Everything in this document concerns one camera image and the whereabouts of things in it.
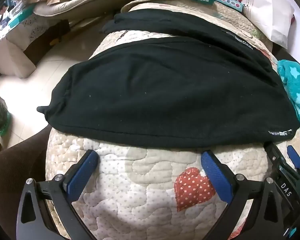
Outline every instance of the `polka dot heart patch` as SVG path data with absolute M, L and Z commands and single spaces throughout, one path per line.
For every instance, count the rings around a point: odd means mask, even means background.
M 198 168 L 187 168 L 174 183 L 177 211 L 210 200 L 216 191 L 207 176 L 202 177 Z

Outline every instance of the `brown pants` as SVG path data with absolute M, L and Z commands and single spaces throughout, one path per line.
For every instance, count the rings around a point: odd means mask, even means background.
M 16 239 L 19 201 L 26 180 L 45 181 L 50 131 L 48 125 L 29 139 L 0 152 L 0 240 Z

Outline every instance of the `pant leg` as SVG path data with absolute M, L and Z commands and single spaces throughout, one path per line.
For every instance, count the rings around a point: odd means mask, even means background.
M 45 181 L 45 159 L 51 126 L 0 152 L 0 225 L 11 240 L 23 186 L 28 178 Z

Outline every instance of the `screw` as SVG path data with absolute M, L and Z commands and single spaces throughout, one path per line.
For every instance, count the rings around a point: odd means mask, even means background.
M 32 178 L 29 178 L 29 179 L 27 179 L 27 181 L 26 181 L 26 184 L 31 184 L 32 183 L 32 181 L 33 181 L 33 179 Z
M 63 175 L 62 175 L 62 174 L 58 174 L 58 175 L 56 175 L 56 176 L 54 177 L 54 179 L 55 179 L 56 181 L 60 181 L 60 180 L 62 180 L 62 178 L 63 178 Z
M 242 174 L 237 174 L 235 177 L 237 180 L 244 180 L 244 176 Z
M 267 178 L 267 182 L 268 182 L 269 184 L 272 184 L 272 183 L 273 183 L 273 179 L 270 178 L 270 177 L 268 177 L 268 178 Z

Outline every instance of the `blue textured pad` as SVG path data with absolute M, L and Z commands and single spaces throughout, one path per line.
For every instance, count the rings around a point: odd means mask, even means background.
M 295 168 L 300 169 L 300 156 L 291 145 L 287 147 L 287 153 Z
M 88 158 L 78 169 L 77 173 L 73 176 L 72 180 L 67 185 L 67 197 L 68 201 L 77 201 L 87 185 L 92 173 L 95 171 L 98 165 L 98 154 L 95 151 L 91 151 Z
M 201 165 L 222 201 L 233 199 L 232 186 L 207 152 L 201 154 Z

